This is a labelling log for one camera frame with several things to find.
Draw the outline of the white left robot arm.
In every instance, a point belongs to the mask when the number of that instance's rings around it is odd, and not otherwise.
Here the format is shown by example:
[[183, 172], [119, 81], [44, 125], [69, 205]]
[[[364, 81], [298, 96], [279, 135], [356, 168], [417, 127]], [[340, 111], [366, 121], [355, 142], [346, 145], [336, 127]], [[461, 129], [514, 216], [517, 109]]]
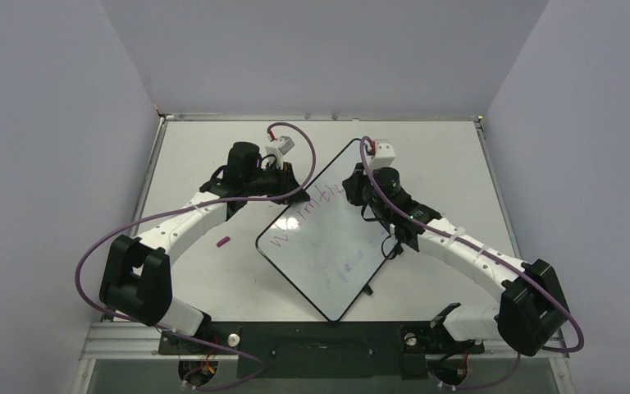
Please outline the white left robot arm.
[[99, 299], [108, 308], [148, 326], [180, 332], [190, 352], [205, 351], [212, 341], [210, 316], [175, 297], [171, 267], [191, 245], [212, 228], [234, 216], [248, 197], [275, 196], [278, 204], [307, 202], [285, 155], [294, 147], [278, 137], [266, 153], [249, 142], [236, 142], [227, 162], [200, 186], [183, 213], [173, 215], [134, 238], [120, 235], [111, 244]]

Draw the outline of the magenta marker cap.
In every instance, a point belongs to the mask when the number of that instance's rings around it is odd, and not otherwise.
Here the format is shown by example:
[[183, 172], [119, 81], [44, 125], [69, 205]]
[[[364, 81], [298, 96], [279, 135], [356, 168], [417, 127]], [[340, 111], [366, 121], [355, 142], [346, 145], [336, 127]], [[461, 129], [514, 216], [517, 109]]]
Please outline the magenta marker cap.
[[221, 248], [222, 246], [224, 246], [226, 243], [228, 243], [231, 240], [231, 238], [229, 236], [224, 236], [223, 238], [221, 238], [217, 243], [216, 243], [216, 247], [217, 248]]

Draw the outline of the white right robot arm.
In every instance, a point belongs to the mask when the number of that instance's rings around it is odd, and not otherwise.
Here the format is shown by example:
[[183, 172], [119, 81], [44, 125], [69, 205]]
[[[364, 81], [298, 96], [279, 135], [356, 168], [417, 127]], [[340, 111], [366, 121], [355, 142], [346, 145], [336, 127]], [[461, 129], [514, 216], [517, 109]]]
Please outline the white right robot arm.
[[491, 307], [450, 305], [432, 321], [431, 343], [451, 350], [463, 341], [501, 340], [533, 356], [567, 322], [568, 304], [555, 270], [538, 259], [528, 263], [472, 238], [435, 209], [413, 199], [399, 172], [381, 167], [368, 175], [361, 163], [343, 182], [346, 199], [370, 209], [399, 243], [446, 263], [486, 291]]

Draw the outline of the black framed whiteboard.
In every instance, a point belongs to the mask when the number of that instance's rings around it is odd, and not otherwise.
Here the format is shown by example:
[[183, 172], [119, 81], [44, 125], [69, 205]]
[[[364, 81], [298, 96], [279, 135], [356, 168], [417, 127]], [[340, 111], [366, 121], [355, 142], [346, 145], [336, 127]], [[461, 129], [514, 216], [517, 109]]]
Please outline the black framed whiteboard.
[[351, 140], [292, 204], [259, 234], [256, 248], [317, 311], [341, 320], [390, 257], [395, 242], [371, 212], [349, 203], [342, 186], [360, 162]]

